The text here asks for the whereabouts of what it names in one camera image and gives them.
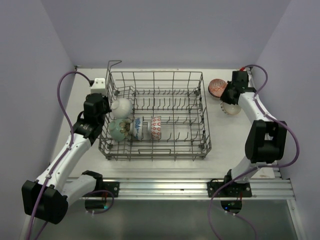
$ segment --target dishware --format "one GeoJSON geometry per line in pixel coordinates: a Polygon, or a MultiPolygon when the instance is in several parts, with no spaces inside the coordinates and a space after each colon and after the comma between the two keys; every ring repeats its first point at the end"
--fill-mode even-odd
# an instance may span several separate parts
{"type": "Polygon", "coordinates": [[[130,124],[130,129],[129,129],[129,134],[132,134],[132,136],[141,141],[142,139],[142,129],[143,129],[143,124],[142,124],[142,118],[137,117],[131,124],[130,124]]]}
{"type": "Polygon", "coordinates": [[[126,98],[119,98],[111,104],[112,114],[115,119],[127,118],[133,109],[132,102],[126,98]]]}
{"type": "Polygon", "coordinates": [[[147,130],[154,140],[159,140],[161,137],[161,116],[151,118],[148,121],[147,130]]]}
{"type": "Polygon", "coordinates": [[[241,112],[241,107],[239,105],[228,104],[220,101],[220,107],[225,114],[237,115],[241,112]]]}
{"type": "Polygon", "coordinates": [[[110,124],[108,125],[108,129],[110,131],[111,137],[117,142],[121,142],[122,140],[124,140],[129,134],[130,124],[130,119],[126,118],[119,118],[110,122],[110,124]]]}
{"type": "Polygon", "coordinates": [[[209,93],[216,99],[219,99],[227,87],[227,83],[219,78],[213,79],[208,86],[209,93]]]}

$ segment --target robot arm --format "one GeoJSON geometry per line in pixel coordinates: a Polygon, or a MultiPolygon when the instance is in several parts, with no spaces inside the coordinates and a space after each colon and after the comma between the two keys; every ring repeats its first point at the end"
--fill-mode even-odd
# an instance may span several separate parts
{"type": "Polygon", "coordinates": [[[58,156],[35,181],[27,180],[22,186],[24,211],[31,215],[40,190],[48,179],[35,217],[58,224],[66,215],[68,207],[83,195],[94,190],[101,190],[103,177],[101,174],[85,171],[72,183],[66,184],[67,178],[78,163],[79,159],[94,144],[102,132],[105,114],[110,112],[109,101],[106,97],[104,79],[96,79],[91,87],[91,94],[87,95],[83,104],[83,112],[73,125],[73,144],[68,140],[58,156]],[[68,152],[55,166],[61,155],[68,152]]]}
{"type": "MultiPolygon", "coordinates": [[[[221,95],[220,100],[223,102],[239,105],[252,124],[245,143],[245,156],[236,167],[227,173],[225,182],[259,165],[272,164],[284,155],[287,130],[276,122],[270,121],[262,113],[255,100],[265,114],[273,117],[262,104],[259,96],[255,95],[255,92],[256,90],[253,87],[249,87],[248,73],[246,71],[234,71],[232,81],[228,81],[228,85],[221,95]]],[[[257,171],[258,169],[235,182],[239,184],[248,183],[257,171]]]]}

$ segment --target wall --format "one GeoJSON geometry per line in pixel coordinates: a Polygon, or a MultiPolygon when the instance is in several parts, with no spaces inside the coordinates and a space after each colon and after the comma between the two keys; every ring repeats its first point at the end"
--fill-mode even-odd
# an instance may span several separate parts
{"type": "MultiPolygon", "coordinates": [[[[0,3],[0,239],[19,237],[21,187],[48,164],[62,122],[57,83],[73,65],[39,0],[0,3]]],[[[73,84],[61,91],[66,103],[73,84]]]]}
{"type": "MultiPolygon", "coordinates": [[[[261,99],[274,116],[287,122],[300,142],[298,162],[282,174],[291,178],[310,239],[320,236],[319,9],[318,0],[292,0],[257,61],[269,73],[261,99]]],[[[260,86],[264,76],[257,71],[254,79],[260,86]]],[[[281,163],[291,161],[295,153],[288,136],[281,163]]]]}
{"type": "Polygon", "coordinates": [[[239,68],[254,63],[290,0],[42,0],[73,63],[239,68]]]}

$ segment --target dish rack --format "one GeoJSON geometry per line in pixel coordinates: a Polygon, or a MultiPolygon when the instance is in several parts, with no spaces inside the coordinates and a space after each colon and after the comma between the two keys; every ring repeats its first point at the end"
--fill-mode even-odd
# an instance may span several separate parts
{"type": "Polygon", "coordinates": [[[109,62],[107,97],[110,106],[118,98],[131,100],[129,118],[142,118],[142,139],[128,136],[121,142],[113,140],[108,125],[115,118],[108,113],[99,137],[101,153],[109,160],[204,159],[212,145],[202,72],[111,71],[120,62],[109,62]],[[158,116],[161,135],[155,140],[147,124],[158,116]]]}

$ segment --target green bowl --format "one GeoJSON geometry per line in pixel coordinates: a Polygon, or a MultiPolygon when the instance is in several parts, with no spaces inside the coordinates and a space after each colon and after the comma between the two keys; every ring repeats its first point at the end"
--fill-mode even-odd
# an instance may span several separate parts
{"type": "Polygon", "coordinates": [[[111,137],[117,142],[123,141],[129,134],[130,123],[130,119],[127,118],[119,118],[110,122],[108,129],[111,137]]]}

